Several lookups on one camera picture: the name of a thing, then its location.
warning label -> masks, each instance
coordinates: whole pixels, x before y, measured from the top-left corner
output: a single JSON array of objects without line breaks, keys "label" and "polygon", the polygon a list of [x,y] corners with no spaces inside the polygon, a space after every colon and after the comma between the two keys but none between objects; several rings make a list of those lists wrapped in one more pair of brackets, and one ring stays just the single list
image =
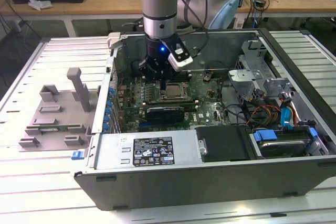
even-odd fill
[{"label": "warning label", "polygon": [[134,139],[134,166],[173,165],[173,141],[169,137]]}]

metal bracket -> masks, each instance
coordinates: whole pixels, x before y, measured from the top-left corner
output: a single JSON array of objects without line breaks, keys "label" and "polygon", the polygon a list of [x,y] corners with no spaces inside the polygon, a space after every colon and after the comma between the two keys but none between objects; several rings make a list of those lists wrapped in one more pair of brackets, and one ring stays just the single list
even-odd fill
[{"label": "metal bracket", "polygon": [[264,88],[269,97],[277,97],[290,86],[287,78],[267,79],[264,82]]}]

blue connector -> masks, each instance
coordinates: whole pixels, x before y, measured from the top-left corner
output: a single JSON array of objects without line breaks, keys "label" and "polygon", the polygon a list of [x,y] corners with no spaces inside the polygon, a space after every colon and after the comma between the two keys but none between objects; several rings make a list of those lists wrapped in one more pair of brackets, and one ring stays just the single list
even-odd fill
[{"label": "blue connector", "polygon": [[112,107],[113,103],[111,101],[107,101],[106,102],[106,107],[110,108]]},{"label": "blue connector", "polygon": [[284,107],[281,109],[281,126],[287,127],[289,130],[293,129],[293,126],[290,125],[290,109],[288,107]]},{"label": "blue connector", "polygon": [[309,128],[309,133],[313,137],[314,140],[317,139],[318,134],[314,128]]},{"label": "blue connector", "polygon": [[103,131],[108,131],[109,128],[110,127],[106,123],[103,123]]},{"label": "blue connector", "polygon": [[110,108],[105,108],[105,113],[110,115],[111,114],[111,109]]},{"label": "blue connector", "polygon": [[256,142],[259,141],[270,141],[270,140],[276,140],[278,137],[276,136],[274,130],[260,130],[256,131],[253,134]]},{"label": "blue connector", "polygon": [[116,91],[114,90],[114,88],[109,87],[109,94],[112,95],[112,94],[115,94],[115,92],[116,92]]},{"label": "blue connector", "polygon": [[84,151],[75,151],[73,152],[71,159],[72,160],[81,160],[84,159]]}]

workbench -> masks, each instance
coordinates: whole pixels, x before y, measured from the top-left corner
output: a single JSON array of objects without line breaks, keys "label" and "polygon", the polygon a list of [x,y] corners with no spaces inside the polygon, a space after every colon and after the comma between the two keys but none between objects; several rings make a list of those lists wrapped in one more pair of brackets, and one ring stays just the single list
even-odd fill
[{"label": "workbench", "polygon": [[[311,35],[299,31],[271,34],[335,111],[336,85],[330,80],[336,76],[333,55]],[[84,163],[71,160],[72,151],[18,152],[17,143],[40,103],[41,87],[55,84],[60,91],[73,90],[67,70],[80,67],[82,81],[95,90],[109,56],[107,37],[44,40],[0,102],[1,223],[279,224],[336,220],[336,177],[300,197],[106,212],[97,209],[73,179],[71,173]]]},{"label": "workbench", "polygon": [[[142,17],[141,0],[84,0],[81,4],[53,3],[53,8],[34,10],[28,4],[13,8],[24,20],[62,20],[69,37],[76,37],[72,21],[78,19],[137,19]],[[242,28],[250,9],[249,0],[244,0],[238,9],[234,28]],[[6,20],[19,21],[5,0],[0,0],[0,12]],[[263,17],[333,17],[336,2],[331,0],[270,0]]]}]

white table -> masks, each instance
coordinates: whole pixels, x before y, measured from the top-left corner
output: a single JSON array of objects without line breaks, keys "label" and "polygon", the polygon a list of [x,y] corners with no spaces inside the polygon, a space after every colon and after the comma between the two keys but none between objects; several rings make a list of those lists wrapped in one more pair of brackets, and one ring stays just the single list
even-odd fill
[{"label": "white table", "polygon": [[[279,42],[282,40],[285,50],[295,50],[293,47],[286,49],[286,39],[296,38],[298,48],[326,55],[322,47],[300,42],[306,38],[301,33],[273,34]],[[42,85],[55,84],[58,90],[73,90],[66,72],[69,67],[80,67],[82,81],[89,89],[96,89],[110,56],[106,40],[106,37],[60,38],[40,43],[0,102],[0,223],[158,223],[172,220],[186,223],[182,221],[191,220],[187,223],[280,224],[336,220],[336,177],[301,197],[104,212],[95,207],[71,176],[70,172],[84,165],[82,161],[70,159],[72,151],[19,153],[17,142],[40,102]],[[286,216],[273,218],[270,213],[274,212]]]}]

